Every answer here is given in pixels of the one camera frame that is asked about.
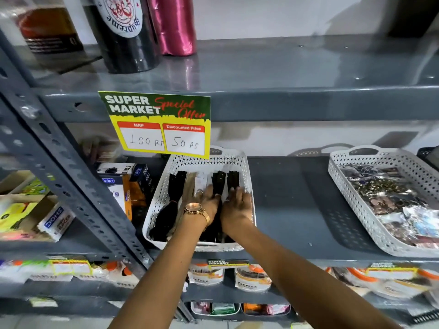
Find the yellow packet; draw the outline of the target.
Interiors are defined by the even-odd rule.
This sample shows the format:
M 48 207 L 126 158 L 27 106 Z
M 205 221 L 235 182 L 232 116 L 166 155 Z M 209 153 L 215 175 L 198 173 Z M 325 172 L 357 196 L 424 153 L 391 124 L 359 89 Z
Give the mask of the yellow packet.
M 23 220 L 32 212 L 37 202 L 13 203 L 0 214 L 0 233 L 17 231 Z

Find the clear tray of sachets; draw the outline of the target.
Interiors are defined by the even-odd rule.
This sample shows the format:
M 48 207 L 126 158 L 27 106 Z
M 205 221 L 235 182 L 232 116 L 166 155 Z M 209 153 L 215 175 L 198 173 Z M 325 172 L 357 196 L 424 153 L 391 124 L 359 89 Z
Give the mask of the clear tray of sachets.
M 210 303 L 206 301 L 192 301 L 190 302 L 190 309 L 195 315 L 199 316 L 224 317 L 239 313 L 239 311 L 241 310 L 241 305 L 229 303 Z
M 291 311 L 289 304 L 250 304 L 243 303 L 241 308 L 246 315 L 251 316 L 277 316 L 287 315 Z

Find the person's right forearm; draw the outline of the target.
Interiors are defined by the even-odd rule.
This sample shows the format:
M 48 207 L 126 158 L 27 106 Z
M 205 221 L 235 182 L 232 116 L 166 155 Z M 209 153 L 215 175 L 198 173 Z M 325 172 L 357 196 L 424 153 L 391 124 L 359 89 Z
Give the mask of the person's right forearm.
M 313 329 L 401 329 L 342 282 L 259 231 L 246 216 L 221 217 L 221 223 Z

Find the white eraser box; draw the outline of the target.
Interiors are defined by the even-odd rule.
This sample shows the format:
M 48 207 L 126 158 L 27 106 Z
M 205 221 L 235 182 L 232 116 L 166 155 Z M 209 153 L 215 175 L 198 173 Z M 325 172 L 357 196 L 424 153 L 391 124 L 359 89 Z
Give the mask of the white eraser box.
M 37 229 L 49 242 L 58 242 L 75 219 L 74 213 L 64 204 L 57 203 L 42 219 Z

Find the white orange hair packet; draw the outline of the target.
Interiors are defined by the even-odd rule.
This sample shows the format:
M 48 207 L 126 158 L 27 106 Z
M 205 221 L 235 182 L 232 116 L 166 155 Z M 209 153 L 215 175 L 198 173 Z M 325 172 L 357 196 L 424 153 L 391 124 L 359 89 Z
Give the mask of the white orange hair packet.
M 262 293 L 271 288 L 272 280 L 260 265 L 236 268 L 235 287 L 245 292 Z
M 190 264 L 188 271 L 190 284 L 196 284 L 203 287 L 218 285 L 224 280 L 224 269 L 210 269 L 204 264 Z

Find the small yellow-edged price label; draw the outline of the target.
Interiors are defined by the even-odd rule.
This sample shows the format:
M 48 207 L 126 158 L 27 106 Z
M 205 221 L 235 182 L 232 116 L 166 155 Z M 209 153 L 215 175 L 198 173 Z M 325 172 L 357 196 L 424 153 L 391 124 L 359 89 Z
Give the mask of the small yellow-edged price label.
M 410 263 L 374 262 L 365 269 L 365 275 L 386 280 L 411 280 L 418 270 L 418 266 Z
M 250 263 L 247 260 L 207 260 L 207 265 L 210 270 L 221 270 L 247 267 Z
M 90 276 L 93 273 L 92 267 L 87 260 L 52 259 L 49 260 L 49 264 L 55 276 Z

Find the open cardboard box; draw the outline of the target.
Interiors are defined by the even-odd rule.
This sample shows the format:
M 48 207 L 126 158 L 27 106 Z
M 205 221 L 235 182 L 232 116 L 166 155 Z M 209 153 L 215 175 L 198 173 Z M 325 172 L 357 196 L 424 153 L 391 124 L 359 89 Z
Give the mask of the open cardboard box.
M 0 177 L 0 241 L 54 242 L 39 227 L 57 204 L 50 192 L 29 170 Z

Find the green yellow price sign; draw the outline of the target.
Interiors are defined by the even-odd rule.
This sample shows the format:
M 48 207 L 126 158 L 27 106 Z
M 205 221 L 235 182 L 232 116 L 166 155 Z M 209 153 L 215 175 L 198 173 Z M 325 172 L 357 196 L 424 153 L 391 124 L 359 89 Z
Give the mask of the green yellow price sign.
M 98 94 L 125 151 L 210 158 L 210 96 Z

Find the tan hair extension packet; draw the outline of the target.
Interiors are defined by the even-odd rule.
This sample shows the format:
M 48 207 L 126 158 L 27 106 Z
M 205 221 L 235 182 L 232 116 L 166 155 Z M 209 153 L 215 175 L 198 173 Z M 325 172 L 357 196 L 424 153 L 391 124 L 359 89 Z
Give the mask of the tan hair extension packet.
M 185 205 L 189 202 L 189 200 L 191 200 L 193 198 L 196 175 L 197 175 L 197 172 L 188 172 L 186 175 L 186 180 L 185 180 L 184 188 L 183 188 L 183 194 L 182 194 L 182 197 L 178 203 L 179 206 L 178 206 L 177 217 L 176 217 L 174 226 L 171 228 L 171 230 L 167 234 L 168 241 L 172 238 L 176 228 L 180 224 L 180 221 L 184 215 Z

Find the white hair accessory packet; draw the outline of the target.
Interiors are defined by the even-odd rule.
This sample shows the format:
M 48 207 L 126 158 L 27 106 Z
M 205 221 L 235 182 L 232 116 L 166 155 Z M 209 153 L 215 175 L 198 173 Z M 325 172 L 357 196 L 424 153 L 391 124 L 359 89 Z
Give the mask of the white hair accessory packet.
M 212 172 L 197 172 L 195 175 L 194 196 L 205 194 L 208 186 L 212 185 Z

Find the black hair extension packet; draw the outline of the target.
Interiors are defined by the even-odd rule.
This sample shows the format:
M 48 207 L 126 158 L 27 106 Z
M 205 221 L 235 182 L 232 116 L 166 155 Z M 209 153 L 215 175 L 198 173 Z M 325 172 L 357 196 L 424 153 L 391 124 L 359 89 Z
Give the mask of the black hair extension packet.
M 222 196 L 226 182 L 226 173 L 222 171 L 214 172 L 211 177 L 213 185 L 213 199 L 216 195 Z M 206 228 L 200 236 L 200 242 L 221 243 L 223 239 L 223 232 L 220 220 L 222 209 L 222 199 L 218 201 L 217 212 L 213 222 Z
M 166 242 L 167 235 L 174 226 L 177 213 L 178 202 L 183 195 L 186 180 L 186 171 L 178 171 L 176 175 L 169 174 L 168 197 L 169 202 L 157 215 L 155 226 L 151 229 L 150 237 L 152 240 Z
M 225 188 L 227 189 L 227 192 L 225 194 L 225 200 L 226 202 L 228 200 L 230 189 L 231 188 L 237 188 L 240 186 L 240 180 L 239 180 L 239 172 L 238 171 L 229 171 L 227 173 L 226 178 L 226 185 Z M 231 239 L 225 232 L 222 233 L 222 242 L 223 243 L 233 243 L 233 239 Z

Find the grey metal shelf rack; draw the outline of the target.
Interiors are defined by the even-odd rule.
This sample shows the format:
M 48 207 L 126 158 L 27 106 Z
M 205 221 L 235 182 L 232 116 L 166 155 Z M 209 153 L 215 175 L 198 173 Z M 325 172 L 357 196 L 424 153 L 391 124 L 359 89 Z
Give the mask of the grey metal shelf rack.
M 0 29 L 0 143 L 77 214 L 110 259 L 142 276 L 153 262 L 66 124 L 108 124 L 99 89 L 205 95 L 214 122 L 439 121 L 439 39 L 368 35 L 203 40 L 188 58 L 165 57 L 151 71 L 108 73 L 100 56 L 51 62 L 62 70 L 35 79 Z M 439 260 L 379 249 L 327 171 L 328 156 L 269 156 L 280 135 L 254 141 L 249 155 L 256 224 L 319 265 Z

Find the black cardboard box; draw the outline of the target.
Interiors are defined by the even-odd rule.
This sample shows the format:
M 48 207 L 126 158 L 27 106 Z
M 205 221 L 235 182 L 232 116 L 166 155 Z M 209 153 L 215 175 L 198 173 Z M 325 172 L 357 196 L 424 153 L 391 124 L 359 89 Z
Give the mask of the black cardboard box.
M 149 201 L 155 192 L 155 185 L 152 180 L 150 170 L 146 164 L 136 163 L 119 163 L 119 162 L 102 162 L 97 164 L 96 171 L 98 174 L 112 175 L 132 175 L 140 179 L 142 190 L 145 194 L 146 201 Z

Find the white perforated plastic basket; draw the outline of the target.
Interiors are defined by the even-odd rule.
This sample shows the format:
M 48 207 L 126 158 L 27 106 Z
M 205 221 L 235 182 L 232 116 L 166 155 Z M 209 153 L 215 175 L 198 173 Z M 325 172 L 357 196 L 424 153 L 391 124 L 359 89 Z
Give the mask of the white perforated plastic basket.
M 143 237 L 159 249 L 164 249 L 167 242 L 154 240 L 150 237 L 150 232 L 152 228 L 155 227 L 159 212 L 169 202 L 169 176 L 171 174 L 176 175 L 179 171 L 188 173 L 200 172 L 209 177 L 211 177 L 214 172 L 221 171 L 228 173 L 230 171 L 236 171 L 239 175 L 239 185 L 243 187 L 246 192 L 252 194 L 249 164 L 245 153 L 242 151 L 212 146 L 211 155 L 208 160 L 183 155 L 171 155 L 164 165 L 142 227 Z
M 409 177 L 412 181 L 417 182 L 421 187 L 425 188 L 433 200 L 439 200 L 439 171 L 436 171 L 433 167 L 429 166 L 420 158 L 406 150 L 396 148 L 383 149 L 378 146 L 370 145 L 334 151 L 330 154 L 328 166 L 330 176 L 332 177 L 334 175 L 334 172 L 332 171 L 334 166 L 342 166 L 347 164 L 370 164 L 380 167 L 389 167 L 395 165 L 397 167 L 402 167 L 405 176 Z M 335 182 L 335 184 L 339 189 L 339 182 Z

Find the person's left hand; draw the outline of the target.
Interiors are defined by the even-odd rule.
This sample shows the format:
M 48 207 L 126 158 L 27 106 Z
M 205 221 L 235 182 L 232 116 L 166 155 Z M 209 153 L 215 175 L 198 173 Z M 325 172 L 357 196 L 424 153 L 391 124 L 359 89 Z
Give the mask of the person's left hand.
M 213 191 L 213 185 L 208 185 L 203 191 L 196 192 L 195 197 L 186 205 L 186 215 L 201 216 L 206 221 L 206 226 L 212 224 L 220 203 L 221 195 Z

